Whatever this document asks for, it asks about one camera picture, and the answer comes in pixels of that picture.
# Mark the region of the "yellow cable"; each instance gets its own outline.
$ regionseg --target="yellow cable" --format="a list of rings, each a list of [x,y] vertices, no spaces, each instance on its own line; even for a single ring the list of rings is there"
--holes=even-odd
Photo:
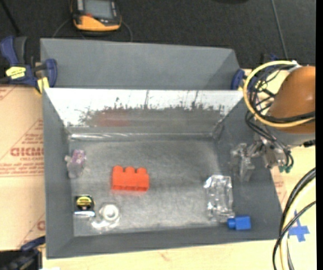
[[[316,185],[316,178],[311,180],[301,191],[298,193],[293,201],[293,203],[290,205],[288,211],[285,215],[285,220],[283,224],[283,228],[293,219],[294,217],[294,211],[297,209],[297,206],[300,202],[300,200],[310,191],[311,188],[315,187]],[[281,267],[283,270],[289,269],[288,266],[288,236],[285,235],[281,242],[280,242],[280,260],[281,260]]]
[[[249,76],[246,78],[245,82],[244,82],[244,87],[243,87],[243,96],[244,96],[244,101],[245,104],[247,106],[247,108],[249,109],[249,111],[255,116],[256,119],[258,119],[260,122],[264,123],[265,125],[271,126],[271,127],[275,127],[275,128],[289,128],[289,127],[293,127],[293,126],[297,126],[300,124],[303,124],[305,122],[308,122],[310,120],[312,120],[313,118],[307,118],[307,119],[303,119],[303,120],[299,120],[299,121],[294,121],[294,122],[288,122],[288,123],[273,123],[270,122],[268,120],[265,120],[264,118],[260,117],[257,112],[253,109],[253,107],[251,106],[249,99],[248,99],[248,84],[250,82],[250,80],[256,75],[257,72],[270,67],[270,66],[274,66],[274,65],[291,65],[291,66],[297,66],[298,64],[295,61],[272,61],[272,62],[268,62],[265,63],[257,68],[255,68],[250,74]]]

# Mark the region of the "black carpet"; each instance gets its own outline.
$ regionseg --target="black carpet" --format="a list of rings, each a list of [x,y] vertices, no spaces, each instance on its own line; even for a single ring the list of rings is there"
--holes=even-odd
[[[5,0],[5,3],[21,34],[28,37],[27,62],[31,57],[38,61],[40,37],[53,35],[227,47],[235,50],[242,68],[258,66],[261,54],[295,59],[300,64],[316,62],[316,0],[116,1],[125,24],[119,31],[99,38],[83,37],[73,28],[68,20],[68,0]],[[15,34],[0,4],[0,41]],[[5,65],[0,53],[0,77]],[[0,266],[15,256],[16,253],[0,253]]]

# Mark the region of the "cardboard sheet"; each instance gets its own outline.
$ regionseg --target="cardboard sheet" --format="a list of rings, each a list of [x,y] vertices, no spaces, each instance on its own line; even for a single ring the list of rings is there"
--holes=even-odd
[[[44,235],[44,199],[41,95],[0,85],[0,251]]]

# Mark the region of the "orange device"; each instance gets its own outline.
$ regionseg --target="orange device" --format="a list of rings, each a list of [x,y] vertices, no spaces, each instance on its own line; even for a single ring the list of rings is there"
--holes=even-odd
[[[86,33],[114,31],[122,24],[114,0],[72,0],[70,9],[75,27]]]

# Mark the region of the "blue block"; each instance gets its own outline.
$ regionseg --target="blue block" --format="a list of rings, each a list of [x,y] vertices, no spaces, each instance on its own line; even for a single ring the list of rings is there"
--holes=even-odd
[[[227,220],[227,225],[229,229],[235,230],[249,230],[252,228],[250,216],[248,215],[241,215],[236,216],[234,218],[229,218]]]

